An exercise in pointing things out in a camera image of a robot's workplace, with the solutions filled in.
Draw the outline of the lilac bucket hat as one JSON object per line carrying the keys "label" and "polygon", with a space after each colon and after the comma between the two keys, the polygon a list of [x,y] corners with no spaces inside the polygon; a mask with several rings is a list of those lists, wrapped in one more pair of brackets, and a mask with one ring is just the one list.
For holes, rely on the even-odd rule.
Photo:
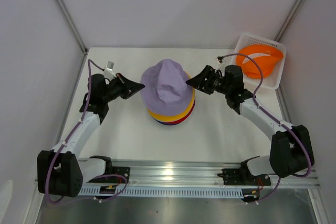
{"label": "lilac bucket hat", "polygon": [[189,75],[182,66],[164,59],[149,67],[141,76],[145,88],[140,91],[144,105],[153,113],[174,116],[184,112],[193,98]]}

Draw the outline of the orange bucket hat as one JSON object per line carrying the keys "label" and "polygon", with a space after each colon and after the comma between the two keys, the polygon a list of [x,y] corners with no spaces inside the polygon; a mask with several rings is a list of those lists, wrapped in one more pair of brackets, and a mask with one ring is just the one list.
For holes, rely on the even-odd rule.
{"label": "orange bucket hat", "polygon": [[253,59],[261,69],[264,78],[270,76],[275,65],[282,61],[284,54],[277,48],[269,45],[249,45],[242,48],[236,56],[236,64],[242,68],[243,74],[250,79],[260,79],[258,67],[249,59]]}

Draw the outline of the red bucket hat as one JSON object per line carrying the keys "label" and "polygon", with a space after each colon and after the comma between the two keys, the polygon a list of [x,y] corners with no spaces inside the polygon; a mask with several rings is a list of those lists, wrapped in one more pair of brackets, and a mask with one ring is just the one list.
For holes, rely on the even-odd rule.
{"label": "red bucket hat", "polygon": [[178,124],[184,122],[192,114],[192,112],[194,110],[194,107],[195,107],[195,104],[196,104],[196,99],[194,99],[193,105],[192,105],[190,111],[188,112],[188,114],[186,116],[184,116],[183,118],[181,118],[179,120],[169,122],[169,123],[167,123],[167,125],[178,125]]}

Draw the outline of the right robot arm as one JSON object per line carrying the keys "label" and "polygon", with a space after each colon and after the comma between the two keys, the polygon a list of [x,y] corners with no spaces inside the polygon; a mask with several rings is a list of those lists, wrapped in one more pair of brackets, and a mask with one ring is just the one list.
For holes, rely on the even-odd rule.
{"label": "right robot arm", "polygon": [[303,125],[294,126],[268,112],[255,94],[245,88],[241,67],[229,65],[221,76],[214,68],[206,66],[186,83],[206,94],[223,94],[231,109],[254,123],[270,139],[269,155],[241,163],[239,178],[243,183],[251,184],[262,174],[285,178],[290,175],[306,177],[311,173],[314,155],[308,129]]}

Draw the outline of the yellow bucket hat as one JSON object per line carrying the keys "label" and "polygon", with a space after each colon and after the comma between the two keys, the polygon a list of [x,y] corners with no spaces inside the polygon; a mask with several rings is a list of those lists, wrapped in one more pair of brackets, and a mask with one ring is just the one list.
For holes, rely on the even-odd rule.
{"label": "yellow bucket hat", "polygon": [[191,107],[193,105],[194,99],[195,99],[195,91],[193,89],[193,98],[192,98],[191,103],[187,107],[187,109],[184,112],[182,112],[182,113],[180,113],[178,115],[174,115],[174,116],[166,116],[166,115],[156,114],[156,113],[151,112],[146,106],[145,107],[148,110],[148,113],[154,119],[162,121],[162,122],[173,122],[173,121],[176,121],[176,120],[179,120],[179,119],[183,118],[184,116],[186,116],[188,114],[188,112],[190,111],[190,109],[191,109]]}

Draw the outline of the blue bucket hat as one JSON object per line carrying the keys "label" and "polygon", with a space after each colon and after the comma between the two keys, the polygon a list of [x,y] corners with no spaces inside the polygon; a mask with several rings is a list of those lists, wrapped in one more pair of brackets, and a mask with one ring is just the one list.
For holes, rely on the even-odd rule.
{"label": "blue bucket hat", "polygon": [[162,125],[167,125],[167,126],[173,126],[173,125],[177,125],[177,124],[179,124],[178,121],[176,121],[176,122],[162,122],[162,121],[159,121],[159,120],[156,120],[156,119],[154,119],[154,120],[155,120],[156,122],[162,124]]}

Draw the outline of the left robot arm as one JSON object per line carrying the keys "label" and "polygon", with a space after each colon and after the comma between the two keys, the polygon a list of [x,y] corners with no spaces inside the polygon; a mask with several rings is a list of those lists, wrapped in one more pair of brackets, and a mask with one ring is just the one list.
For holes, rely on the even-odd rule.
{"label": "left robot arm", "polygon": [[114,183],[127,179],[114,174],[111,159],[92,156],[84,163],[78,161],[83,147],[102,124],[109,111],[109,102],[129,99],[144,85],[131,81],[117,73],[111,79],[102,74],[91,74],[88,78],[88,92],[79,110],[80,117],[68,135],[49,151],[37,156],[38,190],[45,195],[76,197],[84,183],[100,180]]}

